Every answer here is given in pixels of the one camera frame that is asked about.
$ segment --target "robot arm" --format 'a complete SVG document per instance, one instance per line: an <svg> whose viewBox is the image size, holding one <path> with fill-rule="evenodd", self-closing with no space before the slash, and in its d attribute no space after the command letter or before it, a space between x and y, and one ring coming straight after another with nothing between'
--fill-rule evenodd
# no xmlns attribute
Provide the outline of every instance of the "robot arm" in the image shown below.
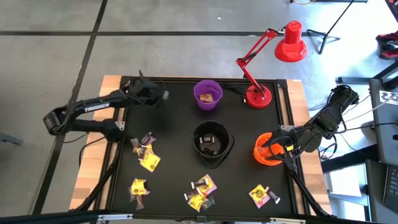
<svg viewBox="0 0 398 224"><path fill-rule="evenodd" d="M83 113L105 108L125 108L131 105L155 106L168 98L169 93L165 88L159 88L145 78L141 71L139 74L139 78L131 78L120 89L106 96L55 108L43 118L47 131L51 135L66 134L69 131L101 132L108 141L120 141L123 137L123 127L119 127L113 119L87 121L77 117Z"/></svg>
<svg viewBox="0 0 398 224"><path fill-rule="evenodd" d="M267 159L281 160L289 168L290 175L307 199L314 212L319 216L334 217L327 214L311 195L305 184L301 181L296 171L295 159L303 153L313 152L321 143L322 138L331 139L343 121L342 113L351 104L358 103L358 94L347 85L340 85L331 90L326 105L306 124L299 127L287 127L272 132L272 137L263 147L280 144L284 149L283 154L274 154Z"/></svg>

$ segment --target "concrete floor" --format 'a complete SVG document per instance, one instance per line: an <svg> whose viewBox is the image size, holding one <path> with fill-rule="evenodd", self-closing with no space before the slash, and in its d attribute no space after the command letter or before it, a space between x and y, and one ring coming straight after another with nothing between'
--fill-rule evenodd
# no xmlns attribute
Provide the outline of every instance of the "concrete floor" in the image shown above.
<svg viewBox="0 0 398 224"><path fill-rule="evenodd" d="M93 29L100 0L0 1L0 30ZM346 3L315 2L306 6L280 1L112 0L101 31L264 31L281 28L293 19L304 29L327 31ZM383 0L354 3L317 54L321 39L304 37L308 56L284 63L273 56L281 37L275 38L251 62L258 78L301 79L308 107L323 103L335 78L372 77L392 62L378 58L375 36L394 32L397 22ZM103 75L242 77L235 64L258 37L97 37L79 99L98 96ZM22 146L0 142L0 217L28 212L49 156L53 137L42 117L65 104L80 69L88 37L0 36L0 132L24 140ZM367 86L353 86L364 98ZM365 101L363 108L370 107ZM353 110L347 115L359 113ZM353 121L355 127L372 116ZM72 139L75 133L67 135ZM78 150L86 139L64 145L44 212L68 209L78 172ZM374 142L366 130L350 139L355 148ZM342 142L339 151L349 152Z"/></svg>

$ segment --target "tripod stand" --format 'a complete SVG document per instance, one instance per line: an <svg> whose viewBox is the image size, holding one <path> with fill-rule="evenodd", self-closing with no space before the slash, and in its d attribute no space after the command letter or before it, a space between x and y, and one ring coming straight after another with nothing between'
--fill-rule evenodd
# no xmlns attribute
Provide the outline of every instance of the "tripod stand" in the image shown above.
<svg viewBox="0 0 398 224"><path fill-rule="evenodd" d="M335 28L336 24L338 23L338 21L341 19L341 17L344 15L344 13L346 13L347 9L351 6L351 4L354 2L354 0L351 0L347 6L347 8L343 11L343 13L340 15L340 17L336 20L336 22L332 25L332 27L329 29L329 31L327 33L324 32L319 32L319 31L315 31L315 30L311 30L311 29L307 29L307 32L311 33L313 32L314 34L318 34L322 37L322 44L321 44L321 48L318 51L318 54L322 54L323 52L323 48L325 47L326 44L326 40L328 38L334 38L335 40L340 40L339 37L332 37L329 36L329 33L331 32L331 30L333 30L333 28Z"/></svg>

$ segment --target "yellow candy wrapper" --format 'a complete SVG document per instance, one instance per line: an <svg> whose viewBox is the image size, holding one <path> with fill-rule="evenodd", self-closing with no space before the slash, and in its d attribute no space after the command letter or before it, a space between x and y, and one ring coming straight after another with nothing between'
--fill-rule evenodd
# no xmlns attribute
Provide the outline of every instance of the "yellow candy wrapper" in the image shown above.
<svg viewBox="0 0 398 224"><path fill-rule="evenodd" d="M153 172L155 170L156 166L159 164L159 162L160 162L159 156L156 156L151 151L146 151L144 154L144 158L139 163L145 169Z"/></svg>
<svg viewBox="0 0 398 224"><path fill-rule="evenodd" d="M204 196L207 196L217 189L217 186L214 184L213 180L210 178L210 176L208 174L206 176L202 177L201 180L202 179L206 179L208 182L208 185L198 186L201 194L203 194Z"/></svg>
<svg viewBox="0 0 398 224"><path fill-rule="evenodd" d="M144 183L147 180L135 178L131 184L130 194L131 195L146 195L148 191L145 189Z"/></svg>
<svg viewBox="0 0 398 224"><path fill-rule="evenodd" d="M261 184L257 185L255 189L250 191L249 195L253 199L257 208L261 208L270 199L270 196L267 195L266 190L262 187Z"/></svg>
<svg viewBox="0 0 398 224"><path fill-rule="evenodd" d="M188 204L196 211L200 212L200 207L207 201L204 195L195 194L189 201Z"/></svg>
<svg viewBox="0 0 398 224"><path fill-rule="evenodd" d="M152 149L152 145L151 144L147 145L146 147L147 147L147 151L149 151L149 152L154 154L154 150Z"/></svg>

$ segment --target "lamp head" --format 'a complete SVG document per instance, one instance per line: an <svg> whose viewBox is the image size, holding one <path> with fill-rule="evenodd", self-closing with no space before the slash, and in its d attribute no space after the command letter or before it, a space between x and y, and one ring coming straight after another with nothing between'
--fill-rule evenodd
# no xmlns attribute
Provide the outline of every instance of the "lamp head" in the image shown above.
<svg viewBox="0 0 398 224"><path fill-rule="evenodd" d="M303 26L299 21L286 25L285 37L275 48L275 57L283 62L298 62L307 56L307 45L301 38Z"/></svg>

